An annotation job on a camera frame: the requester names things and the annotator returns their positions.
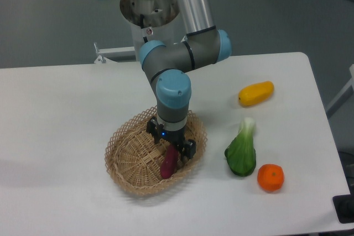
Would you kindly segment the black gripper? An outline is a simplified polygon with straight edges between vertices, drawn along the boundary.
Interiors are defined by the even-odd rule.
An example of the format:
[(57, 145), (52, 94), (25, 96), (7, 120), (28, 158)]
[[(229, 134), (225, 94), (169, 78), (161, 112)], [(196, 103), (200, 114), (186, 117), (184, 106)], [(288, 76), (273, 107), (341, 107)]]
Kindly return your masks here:
[(154, 138), (154, 144), (163, 139), (173, 145), (180, 154), (180, 160), (186, 163), (196, 153), (196, 142), (185, 139), (185, 124), (185, 121), (158, 123), (157, 117), (152, 116), (147, 122), (146, 132)]

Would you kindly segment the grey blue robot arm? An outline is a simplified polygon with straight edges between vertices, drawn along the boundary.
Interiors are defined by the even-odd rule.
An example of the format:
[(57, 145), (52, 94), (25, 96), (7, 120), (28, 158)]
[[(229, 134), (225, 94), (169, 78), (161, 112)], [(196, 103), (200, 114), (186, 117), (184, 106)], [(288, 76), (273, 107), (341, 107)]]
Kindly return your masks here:
[(216, 28), (209, 0), (121, 0), (120, 9), (139, 29), (136, 58), (157, 100), (157, 115), (148, 121), (147, 132), (156, 143), (164, 139), (191, 159), (196, 143), (185, 138), (188, 72), (228, 58), (231, 41)]

